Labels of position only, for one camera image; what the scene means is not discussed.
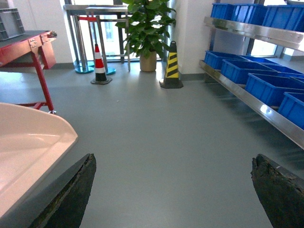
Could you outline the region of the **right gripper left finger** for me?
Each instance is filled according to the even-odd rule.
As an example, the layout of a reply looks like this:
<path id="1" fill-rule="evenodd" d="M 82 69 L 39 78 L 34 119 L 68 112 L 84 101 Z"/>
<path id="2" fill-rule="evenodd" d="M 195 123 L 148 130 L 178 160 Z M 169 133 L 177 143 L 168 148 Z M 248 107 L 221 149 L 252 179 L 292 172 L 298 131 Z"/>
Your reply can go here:
<path id="1" fill-rule="evenodd" d="M 86 154 L 34 197 L 0 220 L 2 228 L 78 228 L 96 172 L 96 159 Z"/>

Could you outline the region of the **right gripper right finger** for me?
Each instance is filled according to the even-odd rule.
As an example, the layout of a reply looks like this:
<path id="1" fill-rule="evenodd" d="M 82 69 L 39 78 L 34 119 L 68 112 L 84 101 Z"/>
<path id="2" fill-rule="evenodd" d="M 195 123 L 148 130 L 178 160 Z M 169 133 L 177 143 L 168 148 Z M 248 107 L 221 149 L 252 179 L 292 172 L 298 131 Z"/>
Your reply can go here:
<path id="1" fill-rule="evenodd" d="M 251 178 L 258 199 L 274 228 L 304 226 L 304 180 L 272 159 L 258 154 Z"/>

